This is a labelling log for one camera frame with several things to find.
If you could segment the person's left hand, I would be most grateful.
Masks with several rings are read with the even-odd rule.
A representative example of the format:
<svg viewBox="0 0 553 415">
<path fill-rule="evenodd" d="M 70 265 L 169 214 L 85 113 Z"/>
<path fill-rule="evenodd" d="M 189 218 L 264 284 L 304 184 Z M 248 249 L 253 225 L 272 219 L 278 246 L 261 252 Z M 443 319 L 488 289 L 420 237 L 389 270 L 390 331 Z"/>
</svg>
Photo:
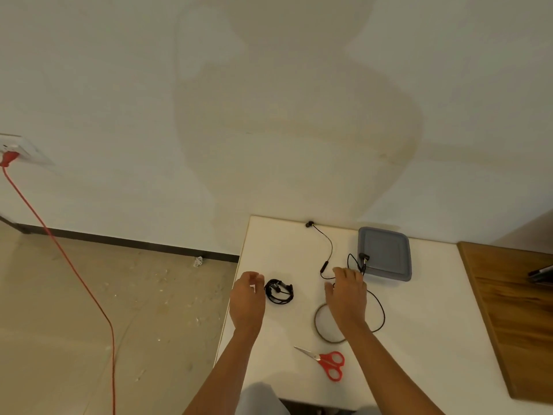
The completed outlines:
<svg viewBox="0 0 553 415">
<path fill-rule="evenodd" d="M 257 272 L 244 272 L 234 283 L 230 295 L 230 317 L 235 330 L 257 336 L 266 311 L 266 295 L 254 292 L 254 276 Z"/>
</svg>

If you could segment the person's right hand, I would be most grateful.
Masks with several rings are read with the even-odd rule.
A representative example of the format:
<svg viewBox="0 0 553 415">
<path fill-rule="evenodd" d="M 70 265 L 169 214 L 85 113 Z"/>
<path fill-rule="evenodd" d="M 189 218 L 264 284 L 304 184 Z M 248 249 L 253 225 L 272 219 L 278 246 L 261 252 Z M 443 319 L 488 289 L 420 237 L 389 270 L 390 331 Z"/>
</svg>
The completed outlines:
<svg viewBox="0 0 553 415">
<path fill-rule="evenodd" d="M 334 267 L 335 298 L 326 301 L 338 327 L 345 338 L 357 330 L 366 328 L 366 283 L 360 272 Z"/>
</svg>

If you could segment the person's right forearm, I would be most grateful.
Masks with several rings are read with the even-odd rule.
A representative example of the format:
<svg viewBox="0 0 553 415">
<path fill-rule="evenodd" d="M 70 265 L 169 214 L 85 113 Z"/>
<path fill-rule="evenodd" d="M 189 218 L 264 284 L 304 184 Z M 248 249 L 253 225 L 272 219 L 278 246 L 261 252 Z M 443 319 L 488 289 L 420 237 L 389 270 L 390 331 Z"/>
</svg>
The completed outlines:
<svg viewBox="0 0 553 415">
<path fill-rule="evenodd" d="M 406 374 L 366 322 L 340 327 L 382 415 L 445 415 Z"/>
</svg>

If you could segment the person's left forearm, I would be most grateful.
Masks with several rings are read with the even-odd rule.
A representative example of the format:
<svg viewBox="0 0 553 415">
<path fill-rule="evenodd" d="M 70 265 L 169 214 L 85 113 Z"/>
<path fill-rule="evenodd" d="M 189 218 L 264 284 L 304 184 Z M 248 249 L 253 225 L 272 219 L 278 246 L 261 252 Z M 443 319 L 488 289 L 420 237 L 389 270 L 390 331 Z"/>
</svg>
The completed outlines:
<svg viewBox="0 0 553 415">
<path fill-rule="evenodd" d="M 236 326 L 234 333 L 182 415 L 234 415 L 259 329 Z"/>
</svg>

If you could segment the clear tape roll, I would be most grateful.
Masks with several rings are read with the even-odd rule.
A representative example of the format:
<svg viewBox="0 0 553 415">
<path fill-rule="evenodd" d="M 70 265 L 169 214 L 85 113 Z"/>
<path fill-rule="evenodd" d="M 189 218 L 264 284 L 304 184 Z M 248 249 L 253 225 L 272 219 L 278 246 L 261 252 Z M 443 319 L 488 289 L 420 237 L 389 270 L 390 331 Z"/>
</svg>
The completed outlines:
<svg viewBox="0 0 553 415">
<path fill-rule="evenodd" d="M 339 345 L 347 342 L 338 327 L 327 303 L 322 303 L 314 313 L 315 333 L 326 344 Z"/>
</svg>

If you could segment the grey plastic tray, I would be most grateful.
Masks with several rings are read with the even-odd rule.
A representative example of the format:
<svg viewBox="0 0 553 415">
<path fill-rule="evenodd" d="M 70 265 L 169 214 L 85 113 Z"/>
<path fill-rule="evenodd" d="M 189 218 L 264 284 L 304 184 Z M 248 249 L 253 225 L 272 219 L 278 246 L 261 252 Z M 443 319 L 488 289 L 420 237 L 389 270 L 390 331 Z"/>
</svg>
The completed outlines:
<svg viewBox="0 0 553 415">
<path fill-rule="evenodd" d="M 361 227 L 358 230 L 357 258 L 364 274 L 402 282 L 411 280 L 410 242 L 402 233 Z"/>
</svg>

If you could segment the person's white clothing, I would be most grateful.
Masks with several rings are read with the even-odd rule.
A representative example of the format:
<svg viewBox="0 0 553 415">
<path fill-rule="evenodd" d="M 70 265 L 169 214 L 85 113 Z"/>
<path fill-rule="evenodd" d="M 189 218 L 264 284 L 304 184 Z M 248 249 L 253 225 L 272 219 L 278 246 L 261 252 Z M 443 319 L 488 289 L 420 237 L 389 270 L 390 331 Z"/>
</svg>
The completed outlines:
<svg viewBox="0 0 553 415">
<path fill-rule="evenodd" d="M 256 382 L 240 393 L 234 415 L 291 415 L 269 384 Z"/>
</svg>

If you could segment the brown wooden board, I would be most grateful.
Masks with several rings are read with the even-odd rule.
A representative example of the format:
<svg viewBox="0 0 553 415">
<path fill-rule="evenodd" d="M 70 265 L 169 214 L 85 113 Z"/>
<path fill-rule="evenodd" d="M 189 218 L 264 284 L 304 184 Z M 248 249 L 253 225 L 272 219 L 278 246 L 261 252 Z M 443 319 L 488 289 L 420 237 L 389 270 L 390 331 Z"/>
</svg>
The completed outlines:
<svg viewBox="0 0 553 415">
<path fill-rule="evenodd" d="M 510 397 L 553 405 L 553 286 L 528 280 L 553 254 L 457 247 Z"/>
</svg>

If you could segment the black marker pen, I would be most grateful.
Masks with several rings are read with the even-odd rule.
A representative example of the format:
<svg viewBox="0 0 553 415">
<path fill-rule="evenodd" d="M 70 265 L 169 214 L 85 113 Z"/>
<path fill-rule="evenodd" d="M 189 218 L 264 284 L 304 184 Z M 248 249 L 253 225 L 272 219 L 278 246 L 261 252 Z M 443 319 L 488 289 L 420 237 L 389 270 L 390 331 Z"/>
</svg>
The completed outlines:
<svg viewBox="0 0 553 415">
<path fill-rule="evenodd" d="M 528 281 L 532 284 L 553 286 L 553 265 L 529 272 Z"/>
</svg>

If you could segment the red handled scissors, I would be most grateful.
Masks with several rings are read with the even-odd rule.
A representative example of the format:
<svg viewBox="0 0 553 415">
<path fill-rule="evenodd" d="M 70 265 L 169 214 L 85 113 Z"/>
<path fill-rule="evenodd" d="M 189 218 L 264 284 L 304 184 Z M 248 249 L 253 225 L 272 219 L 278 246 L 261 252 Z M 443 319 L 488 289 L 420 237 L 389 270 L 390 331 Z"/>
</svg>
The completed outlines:
<svg viewBox="0 0 553 415">
<path fill-rule="evenodd" d="M 314 352 L 298 346 L 294 346 L 294 349 L 315 360 L 332 382 L 340 382 L 342 380 L 342 368 L 345 364 L 345 358 L 339 351 L 331 351 L 326 354 L 315 354 Z"/>
</svg>

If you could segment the white wall socket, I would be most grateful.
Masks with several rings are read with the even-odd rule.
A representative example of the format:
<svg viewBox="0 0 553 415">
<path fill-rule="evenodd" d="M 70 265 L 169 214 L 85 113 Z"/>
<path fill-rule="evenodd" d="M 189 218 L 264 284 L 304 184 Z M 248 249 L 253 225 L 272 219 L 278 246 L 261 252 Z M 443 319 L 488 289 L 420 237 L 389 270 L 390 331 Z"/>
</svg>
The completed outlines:
<svg viewBox="0 0 553 415">
<path fill-rule="evenodd" d="M 18 159 L 28 164 L 39 166 L 54 165 L 44 153 L 25 137 L 0 133 L 0 162 L 2 162 L 4 154 L 8 152 L 18 153 Z"/>
</svg>

